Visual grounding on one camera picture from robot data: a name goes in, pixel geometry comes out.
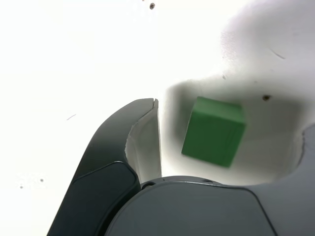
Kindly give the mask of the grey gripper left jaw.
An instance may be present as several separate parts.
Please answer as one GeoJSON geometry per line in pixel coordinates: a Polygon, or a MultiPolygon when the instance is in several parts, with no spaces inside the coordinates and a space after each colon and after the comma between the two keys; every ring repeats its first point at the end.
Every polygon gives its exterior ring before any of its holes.
{"type": "Polygon", "coordinates": [[[102,236],[141,184],[161,177],[158,100],[135,100],[104,121],[92,136],[50,236],[102,236]]]}

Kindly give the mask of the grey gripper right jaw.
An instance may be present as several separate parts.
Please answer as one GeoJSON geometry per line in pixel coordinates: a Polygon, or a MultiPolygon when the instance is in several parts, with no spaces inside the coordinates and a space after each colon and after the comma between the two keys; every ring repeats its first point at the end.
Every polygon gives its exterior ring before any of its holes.
{"type": "Polygon", "coordinates": [[[300,165],[272,183],[228,186],[166,181],[133,197],[108,236],[312,236],[315,233],[315,128],[303,133],[300,165]]]}

